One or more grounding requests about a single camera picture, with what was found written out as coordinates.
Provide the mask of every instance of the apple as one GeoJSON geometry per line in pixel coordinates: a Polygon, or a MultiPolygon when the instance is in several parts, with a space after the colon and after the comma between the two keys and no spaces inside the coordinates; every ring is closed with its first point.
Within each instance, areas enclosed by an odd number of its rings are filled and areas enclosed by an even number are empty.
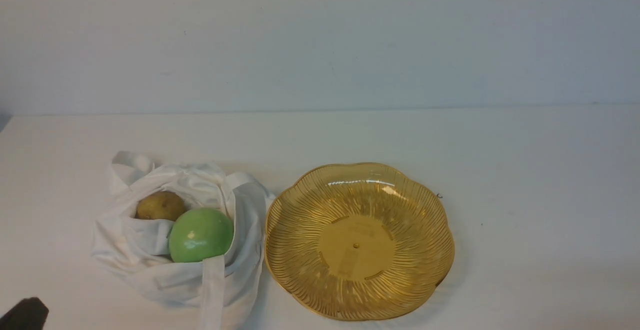
{"type": "Polygon", "coordinates": [[[198,262],[223,255],[234,237],[234,225],[218,209],[203,207],[186,211],[169,234],[169,253],[174,262],[198,262]]]}

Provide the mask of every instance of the table surface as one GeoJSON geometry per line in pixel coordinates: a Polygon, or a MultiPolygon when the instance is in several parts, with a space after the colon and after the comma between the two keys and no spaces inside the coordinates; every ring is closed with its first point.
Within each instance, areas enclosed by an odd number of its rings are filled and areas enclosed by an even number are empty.
{"type": "Polygon", "coordinates": [[[244,328],[640,328],[640,106],[14,117],[0,133],[0,313],[46,328],[195,328],[89,258],[118,150],[215,160],[279,193],[327,163],[386,163],[440,193],[453,267],[426,305],[347,323],[264,271],[244,328]]]}

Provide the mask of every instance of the white wall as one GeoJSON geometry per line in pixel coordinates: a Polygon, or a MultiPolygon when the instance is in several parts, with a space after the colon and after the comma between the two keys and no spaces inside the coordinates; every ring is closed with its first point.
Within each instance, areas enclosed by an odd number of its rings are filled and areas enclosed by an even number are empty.
{"type": "Polygon", "coordinates": [[[640,0],[0,0],[0,112],[640,102],[640,0]]]}

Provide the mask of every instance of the yellow plastic plate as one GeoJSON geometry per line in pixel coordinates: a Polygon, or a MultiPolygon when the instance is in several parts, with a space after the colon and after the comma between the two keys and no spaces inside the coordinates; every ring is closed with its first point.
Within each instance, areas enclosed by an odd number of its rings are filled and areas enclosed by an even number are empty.
{"type": "Polygon", "coordinates": [[[271,205],[265,260],[305,307],[336,320],[382,320],[425,303],[453,264],[436,195],[384,164],[330,164],[271,205]]]}

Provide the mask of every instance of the white cloth bag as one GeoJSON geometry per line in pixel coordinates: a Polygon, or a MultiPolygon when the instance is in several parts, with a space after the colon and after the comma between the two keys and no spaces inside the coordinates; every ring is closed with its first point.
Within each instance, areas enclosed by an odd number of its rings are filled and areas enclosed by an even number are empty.
{"type": "Polygon", "coordinates": [[[199,306],[198,330],[238,328],[258,293],[263,260],[263,216],[274,195],[247,173],[225,175],[214,163],[167,164],[120,151],[109,166],[114,201],[93,228],[91,256],[149,300],[199,306]],[[201,262],[171,262],[170,220],[136,219],[138,201],[171,191],[188,209],[215,207],[233,220],[224,255],[201,262]]]}

